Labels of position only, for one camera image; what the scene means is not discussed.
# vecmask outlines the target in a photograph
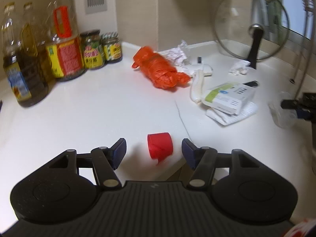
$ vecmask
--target orange plastic bag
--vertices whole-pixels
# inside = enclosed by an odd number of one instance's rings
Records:
[[[168,89],[177,84],[185,85],[190,77],[177,69],[149,46],[144,46],[134,56],[133,68],[140,70],[148,77],[156,88]]]

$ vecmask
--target white package with green stripe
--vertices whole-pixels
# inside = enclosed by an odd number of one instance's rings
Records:
[[[253,87],[230,82],[206,90],[203,93],[202,102],[227,114],[238,115],[241,108],[253,98],[254,94]]]

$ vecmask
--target jar label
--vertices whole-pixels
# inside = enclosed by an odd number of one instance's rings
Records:
[[[122,56],[121,45],[119,43],[106,44],[103,46],[105,59],[107,61],[113,61],[119,59]]]
[[[7,75],[9,84],[12,91],[18,101],[28,100],[32,97],[24,77],[21,73],[20,66],[17,62],[6,68],[5,73]]]
[[[83,52],[83,59],[86,65],[86,68],[93,69],[104,64],[104,54],[101,50],[101,47],[98,42],[93,43],[92,45],[87,45]]]
[[[46,49],[52,62],[54,77],[68,76],[83,68],[78,38],[47,46]]]

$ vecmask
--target red cardboard roll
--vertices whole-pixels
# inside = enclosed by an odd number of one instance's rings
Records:
[[[172,155],[173,145],[169,133],[149,134],[147,141],[149,154],[153,160],[158,159],[158,163]]]

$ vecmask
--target cooking oil bottle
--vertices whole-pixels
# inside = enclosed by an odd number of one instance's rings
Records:
[[[28,2],[24,5],[23,18],[30,24],[45,79],[50,83],[55,78],[52,73],[52,64],[46,51],[46,45],[49,42],[47,37],[48,29],[43,24],[39,13],[34,10],[32,2]]]
[[[32,106],[48,93],[30,25],[15,12],[15,4],[4,7],[2,22],[4,71],[12,91],[23,107]]]
[[[46,46],[52,72],[59,81],[68,81],[85,72],[75,13],[69,0],[51,0],[48,5]]]

